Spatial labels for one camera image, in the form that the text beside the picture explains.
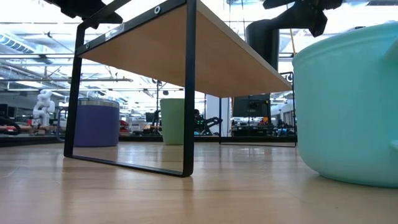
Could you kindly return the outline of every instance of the white humanoid robot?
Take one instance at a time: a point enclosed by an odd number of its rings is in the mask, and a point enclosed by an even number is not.
[[[33,108],[33,126],[48,126],[50,122],[50,113],[55,111],[55,103],[50,100],[51,91],[42,90],[37,95],[37,103]]]

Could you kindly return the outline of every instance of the red object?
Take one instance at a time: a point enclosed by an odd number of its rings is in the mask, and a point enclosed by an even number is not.
[[[263,119],[259,122],[259,126],[266,125],[266,124],[268,124],[268,118],[267,118],[267,121],[265,121],[264,118],[263,118]]]
[[[130,131],[129,130],[129,123],[120,120],[120,130],[119,130],[119,132],[128,133],[129,131]]]

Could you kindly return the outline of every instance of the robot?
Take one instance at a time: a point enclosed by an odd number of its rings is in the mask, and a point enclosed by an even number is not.
[[[202,136],[212,136],[212,135],[219,135],[219,133],[212,133],[210,128],[214,125],[221,125],[223,122],[222,119],[217,117],[205,119],[202,114],[200,114],[198,109],[195,109],[194,112],[194,129],[195,135],[202,135]]]
[[[265,0],[264,9],[272,9],[294,2],[294,5],[279,16],[264,20],[270,29],[309,29],[314,37],[325,31],[326,18],[323,10],[340,7],[343,0]]]
[[[42,90],[37,95],[37,103],[33,108],[33,126],[48,126],[50,122],[50,113],[55,111],[55,103],[50,100],[51,91]]]

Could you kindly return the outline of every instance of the screw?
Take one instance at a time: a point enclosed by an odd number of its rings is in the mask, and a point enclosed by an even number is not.
[[[160,10],[161,10],[160,6],[156,6],[155,7],[155,14],[159,14]]]

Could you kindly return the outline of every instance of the bowl handle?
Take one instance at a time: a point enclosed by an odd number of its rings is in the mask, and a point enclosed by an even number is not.
[[[398,150],[398,140],[392,140],[390,142],[390,145],[393,149],[397,149]]]
[[[396,40],[388,48],[386,54],[384,54],[384,59],[387,61],[398,62],[398,38],[396,38]]]

